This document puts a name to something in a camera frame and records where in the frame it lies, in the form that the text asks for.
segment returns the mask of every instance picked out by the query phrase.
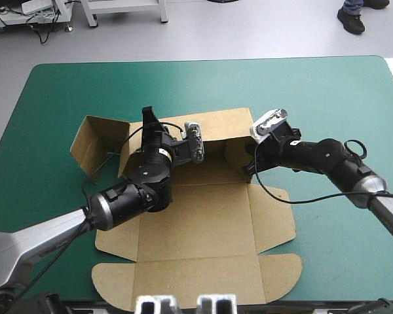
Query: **jeans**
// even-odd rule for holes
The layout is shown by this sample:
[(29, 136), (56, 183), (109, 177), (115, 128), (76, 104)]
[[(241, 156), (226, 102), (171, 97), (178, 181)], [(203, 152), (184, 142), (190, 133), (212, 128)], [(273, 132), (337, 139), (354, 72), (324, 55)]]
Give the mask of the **jeans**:
[(345, 0), (343, 10), (348, 14), (359, 14), (364, 0)]

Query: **cardboard flap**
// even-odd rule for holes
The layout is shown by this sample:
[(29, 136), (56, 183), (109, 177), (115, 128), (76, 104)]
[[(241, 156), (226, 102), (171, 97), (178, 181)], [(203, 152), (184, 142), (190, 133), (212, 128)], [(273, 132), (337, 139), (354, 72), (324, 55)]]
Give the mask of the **cardboard flap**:
[[(268, 189), (279, 198), (289, 199), (285, 190)], [(257, 254), (295, 238), (291, 206), (272, 199), (258, 184), (248, 184), (248, 194)]]
[(291, 207), (257, 184), (174, 186), (173, 195), (163, 211), (98, 230), (96, 247), (130, 260), (176, 260), (261, 253), (295, 237)]
[(109, 304), (125, 310), (134, 308), (135, 264), (98, 264), (92, 268), (93, 285)]
[(189, 162), (172, 170), (174, 186), (244, 183), (247, 180), (248, 177), (241, 170), (232, 168), (225, 161), (223, 152), (207, 153), (204, 162), (200, 165)]
[(110, 231), (98, 230), (95, 246), (100, 251), (136, 261), (139, 236), (140, 217), (135, 217)]
[(296, 254), (246, 255), (99, 264), (92, 278), (100, 296), (120, 309), (133, 311), (134, 300), (146, 294), (173, 294), (185, 309), (200, 294), (236, 294), (238, 304), (277, 300), (294, 287), (301, 268)]
[(135, 276), (132, 266), (99, 264), (92, 271), (100, 296), (127, 311), (134, 310), (130, 303), (132, 278), (133, 300), (146, 294), (173, 294), (185, 309), (195, 307), (200, 294), (233, 293), (239, 304), (265, 303), (259, 262), (253, 255), (140, 262), (135, 265)]
[[(253, 124), (253, 119), (249, 108), (237, 108), (223, 111), (213, 111), (210, 113), (187, 114), (185, 116), (173, 116), (159, 119), (162, 122), (171, 122), (183, 128), (185, 122), (198, 122), (202, 130), (204, 145), (210, 141), (220, 141), (239, 137), (250, 137), (249, 127)], [(142, 126), (142, 122), (130, 124), (130, 133)], [(181, 139), (179, 131), (168, 126), (172, 136)], [(141, 147), (141, 131), (139, 131), (129, 141), (129, 149), (122, 152), (121, 161), (126, 166), (128, 157)]]
[(129, 123), (86, 116), (81, 124), (70, 153), (88, 175), (102, 164), (108, 152), (113, 152), (128, 134)]
[(298, 282), (303, 263), (297, 254), (259, 256), (266, 302), (285, 296)]

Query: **silver arm segment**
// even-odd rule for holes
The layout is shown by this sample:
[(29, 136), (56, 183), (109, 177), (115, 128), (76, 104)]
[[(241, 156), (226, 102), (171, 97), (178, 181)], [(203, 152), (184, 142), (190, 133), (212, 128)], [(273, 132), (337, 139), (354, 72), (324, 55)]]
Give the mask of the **silver arm segment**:
[(369, 202), (368, 208), (393, 236), (393, 198), (377, 196)]
[[(13, 233), (0, 232), (0, 289), (22, 289), (32, 266), (62, 247), (84, 222), (82, 209)], [(81, 234), (89, 231), (84, 225)]]

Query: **cable wire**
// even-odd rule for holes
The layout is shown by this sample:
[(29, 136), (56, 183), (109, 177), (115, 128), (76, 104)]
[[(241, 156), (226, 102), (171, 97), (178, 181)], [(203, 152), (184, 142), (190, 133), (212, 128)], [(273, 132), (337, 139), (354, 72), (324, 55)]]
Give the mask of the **cable wire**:
[(373, 198), (377, 197), (377, 196), (382, 196), (382, 197), (385, 197), (385, 198), (393, 198), (393, 194), (388, 193), (388, 192), (378, 192), (378, 193), (370, 193), (370, 192), (341, 192), (341, 193), (335, 193), (335, 194), (322, 196), (322, 197), (319, 197), (319, 198), (312, 198), (311, 200), (303, 200), (303, 201), (288, 201), (288, 200), (284, 200), (282, 198), (279, 198), (278, 196), (275, 196), (271, 191), (269, 191), (267, 189), (267, 187), (263, 184), (261, 178), (259, 178), (259, 173), (257, 172), (257, 161), (256, 161), (258, 147), (259, 147), (259, 144), (256, 145), (256, 147), (255, 147), (255, 154), (254, 154), (256, 179), (257, 179), (257, 182), (261, 185), (262, 189), (270, 197), (272, 197), (276, 201), (280, 201), (280, 202), (285, 203), (285, 204), (298, 205), (298, 204), (314, 203), (316, 201), (323, 201), (323, 200), (327, 200), (329, 198), (337, 198), (339, 196), (350, 196), (350, 195), (365, 195), (365, 196), (369, 196), (369, 197), (373, 197)]

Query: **silver bracket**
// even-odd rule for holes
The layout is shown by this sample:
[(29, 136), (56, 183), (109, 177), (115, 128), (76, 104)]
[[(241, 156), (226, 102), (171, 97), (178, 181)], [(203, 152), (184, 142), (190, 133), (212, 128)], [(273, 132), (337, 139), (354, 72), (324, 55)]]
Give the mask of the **silver bracket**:
[(234, 294), (203, 294), (198, 297), (196, 314), (237, 314)]
[(272, 131), (287, 120), (285, 109), (274, 109), (257, 119), (250, 127), (250, 135), (256, 143), (262, 143)]
[(139, 296), (135, 314), (181, 314), (174, 296)]

